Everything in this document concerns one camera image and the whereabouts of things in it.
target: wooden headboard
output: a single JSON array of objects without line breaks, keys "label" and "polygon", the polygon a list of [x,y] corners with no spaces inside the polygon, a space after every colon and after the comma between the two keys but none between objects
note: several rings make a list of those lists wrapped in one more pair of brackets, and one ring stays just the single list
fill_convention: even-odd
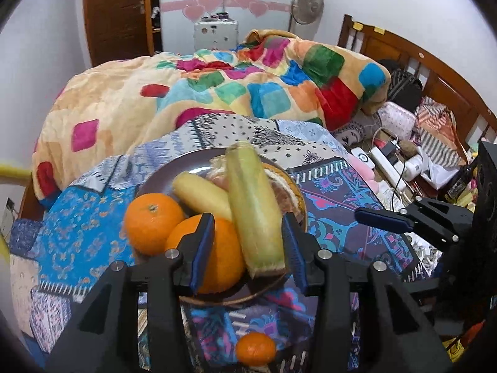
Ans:
[{"label": "wooden headboard", "polygon": [[497,118],[476,90],[456,71],[418,45],[384,29],[364,25],[345,15],[338,46],[359,52],[376,61],[393,59],[422,82],[424,95],[446,105],[455,115],[457,134],[465,148],[469,133],[481,116],[497,132]]}]

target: pink plush toy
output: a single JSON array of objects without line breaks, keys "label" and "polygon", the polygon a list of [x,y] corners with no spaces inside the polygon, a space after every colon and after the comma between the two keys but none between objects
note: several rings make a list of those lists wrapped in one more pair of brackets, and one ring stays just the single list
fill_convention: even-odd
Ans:
[{"label": "pink plush toy", "polygon": [[374,180],[373,170],[352,154],[349,154],[347,160],[349,161],[349,164],[352,165],[352,168],[354,168],[354,170],[356,170],[361,176],[361,178],[366,181],[368,187],[374,192],[375,195],[377,195],[380,191],[380,186]]}]

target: pink stripe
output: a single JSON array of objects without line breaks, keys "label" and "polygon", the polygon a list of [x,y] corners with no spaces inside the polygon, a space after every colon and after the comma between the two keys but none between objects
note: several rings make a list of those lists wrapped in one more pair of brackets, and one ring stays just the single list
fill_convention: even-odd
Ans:
[{"label": "pink stripe", "polygon": [[[265,3],[271,11],[290,12],[289,4],[275,3],[273,1],[266,1]],[[185,8],[187,5],[198,5],[198,3],[197,0],[167,1],[165,3],[161,3],[161,12],[179,11]],[[225,0],[225,6],[240,8],[240,5],[235,2],[235,0]]]}]

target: black bottle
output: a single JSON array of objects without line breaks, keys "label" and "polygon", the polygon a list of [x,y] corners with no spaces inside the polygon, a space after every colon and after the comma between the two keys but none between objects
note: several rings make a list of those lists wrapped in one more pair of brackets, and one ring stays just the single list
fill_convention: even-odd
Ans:
[{"label": "black bottle", "polygon": [[478,157],[471,164],[463,165],[449,182],[438,191],[438,200],[443,200],[448,203],[456,203],[459,195],[463,193],[471,178],[473,171],[478,165]]}]

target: door handle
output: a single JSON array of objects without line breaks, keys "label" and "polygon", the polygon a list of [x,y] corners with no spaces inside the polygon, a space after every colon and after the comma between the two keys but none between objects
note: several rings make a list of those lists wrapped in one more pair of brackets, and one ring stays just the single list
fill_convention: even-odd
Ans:
[{"label": "door handle", "polygon": [[145,1],[141,0],[139,4],[135,4],[133,8],[140,8],[140,14],[145,14]]}]

